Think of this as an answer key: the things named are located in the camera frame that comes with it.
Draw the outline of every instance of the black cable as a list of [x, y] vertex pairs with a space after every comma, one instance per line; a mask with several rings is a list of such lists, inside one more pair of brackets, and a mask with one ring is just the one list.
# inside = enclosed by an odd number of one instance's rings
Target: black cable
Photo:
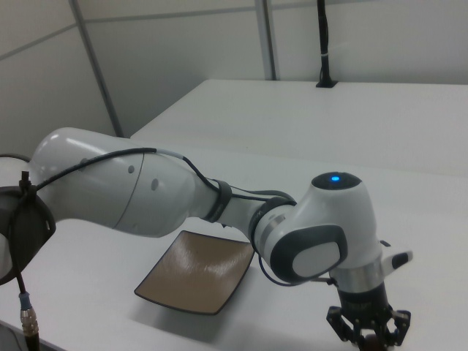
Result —
[[15, 273], [16, 280], [18, 282], [18, 287], [20, 288], [20, 293], [26, 293], [26, 287], [23, 281], [23, 276], [21, 275], [21, 269], [18, 264], [18, 259], [16, 257], [16, 250], [15, 250], [15, 242], [13, 241], [13, 233], [15, 231], [15, 219], [18, 213], [19, 208], [23, 205], [26, 199], [26, 194], [22, 196], [22, 198], [18, 201], [18, 205], [16, 209], [12, 212], [12, 215], [9, 220], [8, 224], [8, 249], [10, 251], [10, 257], [12, 260], [12, 270]]
[[[190, 168], [193, 169], [193, 171], [195, 172], [195, 174], [198, 176], [198, 178], [201, 179], [201, 181], [206, 185], [208, 186], [210, 189], [214, 190], [215, 192], [219, 192], [219, 189], [217, 186], [215, 186], [214, 184], [212, 184], [208, 178], [206, 178], [199, 170], [198, 168], [195, 167], [195, 165], [189, 160], [187, 159], [185, 156], [182, 158], [183, 161], [185, 161], [185, 163], [188, 164], [188, 166], [190, 166]], [[239, 188], [236, 188], [235, 186], [230, 186], [231, 188], [234, 188], [234, 189], [238, 189], [238, 190], [241, 190], [243, 192], [248, 192], [246, 190], [242, 190], [242, 189], [239, 189]], [[237, 199], [245, 199], [245, 200], [256, 200], [256, 201], [267, 201], [268, 199], [265, 199], [264, 197], [253, 197], [253, 196], [247, 196], [247, 195], [242, 195], [242, 194], [233, 194], [233, 197], [234, 198], [237, 198]]]
[[20, 159], [24, 162], [29, 162], [31, 159], [27, 156], [20, 155], [20, 154], [0, 154], [0, 157], [9, 157], [10, 159]]

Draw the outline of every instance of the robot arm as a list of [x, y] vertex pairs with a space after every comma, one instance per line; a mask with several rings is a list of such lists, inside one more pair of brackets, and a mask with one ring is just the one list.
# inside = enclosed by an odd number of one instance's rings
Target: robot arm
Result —
[[[31, 183], [41, 184], [97, 156], [139, 147], [130, 140], [60, 129], [42, 141], [27, 170]], [[382, 345], [401, 343], [407, 328], [388, 331], [387, 321], [395, 319], [396, 312], [388, 305], [383, 280], [412, 254], [379, 242], [371, 201], [360, 179], [348, 173], [320, 175], [296, 204], [284, 193], [253, 194], [208, 180], [177, 159], [191, 164], [165, 150], [117, 156], [70, 173], [37, 195], [57, 221], [84, 219], [136, 235], [167, 235], [189, 216], [236, 227], [280, 279], [299, 284], [330, 274], [342, 307], [331, 308], [328, 322], [341, 339], [362, 346], [361, 330], [371, 329]], [[0, 219], [10, 215], [5, 205], [9, 202], [15, 201], [0, 200]], [[0, 220], [0, 284], [11, 269], [5, 223]], [[29, 256], [42, 244], [38, 241]], [[398, 316], [409, 327], [409, 314]]]

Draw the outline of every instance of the white table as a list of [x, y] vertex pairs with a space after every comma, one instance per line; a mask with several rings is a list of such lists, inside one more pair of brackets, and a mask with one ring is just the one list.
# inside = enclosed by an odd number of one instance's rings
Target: white table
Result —
[[[359, 176], [378, 235], [415, 259], [386, 279], [412, 326], [400, 350], [462, 350], [468, 315], [468, 88], [204, 82], [136, 133], [188, 156], [207, 176], [299, 199], [322, 172]], [[184, 229], [242, 240], [189, 219]], [[254, 260], [214, 317], [172, 311], [133, 290], [180, 230], [160, 239], [63, 221], [24, 271], [42, 340], [65, 350], [353, 350], [325, 321], [336, 291], [272, 285]], [[18, 287], [0, 287], [0, 322], [20, 328]]]

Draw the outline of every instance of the cable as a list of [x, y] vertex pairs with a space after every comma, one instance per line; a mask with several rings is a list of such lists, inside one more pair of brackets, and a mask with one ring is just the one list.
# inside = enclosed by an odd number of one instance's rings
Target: cable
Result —
[[23, 205], [24, 201], [26, 200], [26, 194], [22, 196], [22, 198], [18, 201], [18, 204], [16, 206], [16, 209], [12, 212], [12, 215], [9, 220], [8, 224], [8, 249], [10, 251], [10, 257], [12, 260], [12, 269], [13, 272], [15, 273], [16, 280], [18, 281], [18, 287], [20, 288], [20, 293], [25, 294], [26, 293], [26, 287], [24, 285], [23, 281], [23, 276], [21, 275], [21, 269], [18, 265], [18, 259], [16, 257], [16, 251], [14, 247], [14, 241], [13, 241], [13, 233], [15, 229], [15, 218], [18, 214], [19, 208]]
[[20, 155], [20, 154], [0, 154], [0, 157], [9, 157], [10, 159], [20, 159], [24, 162], [29, 162], [31, 159], [27, 156]]

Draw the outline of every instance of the brown plate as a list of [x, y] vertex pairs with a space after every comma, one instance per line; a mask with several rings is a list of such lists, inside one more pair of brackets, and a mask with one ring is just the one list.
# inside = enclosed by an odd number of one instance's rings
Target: brown plate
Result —
[[217, 314], [253, 257], [250, 243], [182, 231], [135, 294], [171, 309]]

